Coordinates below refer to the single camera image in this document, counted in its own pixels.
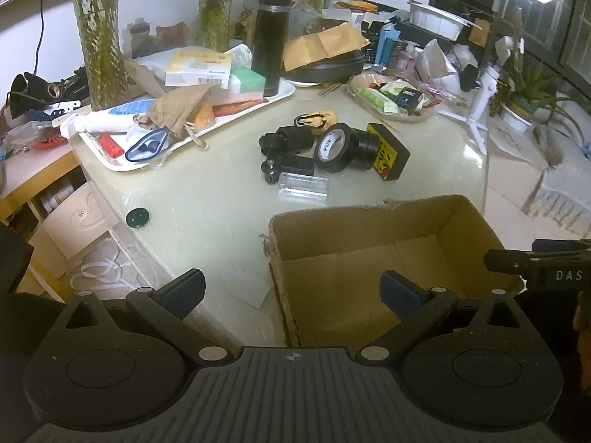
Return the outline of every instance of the black case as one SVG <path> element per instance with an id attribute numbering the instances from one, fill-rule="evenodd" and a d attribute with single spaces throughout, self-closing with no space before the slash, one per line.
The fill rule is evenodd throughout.
<path id="1" fill-rule="evenodd" d="M 306 66 L 285 71 L 283 76 L 302 83 L 331 83 L 359 75 L 363 71 L 365 55 L 355 50 L 344 55 L 327 58 Z"/>

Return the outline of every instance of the black tape roll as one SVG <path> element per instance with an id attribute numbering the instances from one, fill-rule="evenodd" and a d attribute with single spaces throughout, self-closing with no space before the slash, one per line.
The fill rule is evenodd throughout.
<path id="1" fill-rule="evenodd" d="M 316 143 L 314 163 L 329 173 L 341 172 L 353 162 L 358 147 L 357 132 L 345 123 L 337 123 L 323 133 Z"/>
<path id="2" fill-rule="evenodd" d="M 355 157 L 351 162 L 351 167 L 362 170 L 369 170 L 373 167 L 375 159 L 379 153 L 379 136 L 362 130 L 354 130 L 359 139 L 359 146 Z"/>
<path id="3" fill-rule="evenodd" d="M 337 123 L 318 140 L 314 163 L 329 173 L 341 172 L 348 166 L 369 170 L 378 152 L 377 135 L 353 129 L 345 123 Z"/>

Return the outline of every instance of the white table surface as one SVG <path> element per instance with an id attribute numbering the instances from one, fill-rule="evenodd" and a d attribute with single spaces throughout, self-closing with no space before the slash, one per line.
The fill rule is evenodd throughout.
<path id="1" fill-rule="evenodd" d="M 383 181 L 375 170 L 346 169 L 328 175 L 329 199 L 282 199 L 265 183 L 258 139 L 297 115 L 332 109 L 340 121 L 366 129 L 377 118 L 358 106 L 344 88 L 320 98 L 318 90 L 298 89 L 290 99 L 227 124 L 205 139 L 201 152 L 189 144 L 175 151 L 160 169 L 119 174 L 107 170 L 80 137 L 71 140 L 82 166 L 121 220 L 137 207 L 150 221 L 136 237 L 171 275 L 201 269 L 207 292 L 201 306 L 244 345 L 284 344 L 269 258 L 261 234 L 269 220 L 286 211 L 318 206 L 379 205 L 384 199 L 417 199 L 462 194 L 484 209 L 488 160 L 475 151 L 465 127 L 435 116 L 420 124 L 393 125 L 409 148 L 410 160 L 398 181 Z M 260 308 L 245 302 L 268 290 Z"/>

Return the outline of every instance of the white flower pot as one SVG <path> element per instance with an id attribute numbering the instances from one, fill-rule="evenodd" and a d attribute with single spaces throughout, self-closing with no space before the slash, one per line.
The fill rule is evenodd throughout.
<path id="1" fill-rule="evenodd" d="M 514 111 L 507 108 L 506 105 L 503 104 L 503 111 L 501 112 L 501 120 L 503 120 L 507 125 L 513 128 L 520 133 L 524 133 L 525 130 L 531 126 L 531 123 L 527 120 L 524 120 Z"/>

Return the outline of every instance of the wicker basket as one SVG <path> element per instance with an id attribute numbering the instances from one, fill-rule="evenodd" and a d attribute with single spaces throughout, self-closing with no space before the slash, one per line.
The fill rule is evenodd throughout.
<path id="1" fill-rule="evenodd" d="M 436 114 L 436 107 L 423 109 L 419 115 L 412 114 L 410 116 L 406 116 L 400 113 L 385 113 L 382 110 L 376 108 L 376 106 L 374 106 L 371 102 L 361 97 L 356 90 L 357 88 L 369 88 L 373 83 L 377 85 L 390 83 L 396 79 L 403 79 L 404 81 L 408 82 L 410 86 L 417 88 L 418 90 L 421 89 L 419 82 L 408 71 L 400 71 L 395 78 L 371 72 L 364 72 L 361 73 L 361 75 L 352 76 L 347 85 L 347 91 L 358 105 L 362 106 L 368 111 L 371 111 L 385 123 L 388 123 L 389 121 L 399 121 L 400 123 L 422 123 Z M 429 98 L 429 102 L 427 102 L 427 104 L 435 101 L 435 99 L 430 96 L 430 94 L 425 92 L 423 93 L 427 98 Z"/>

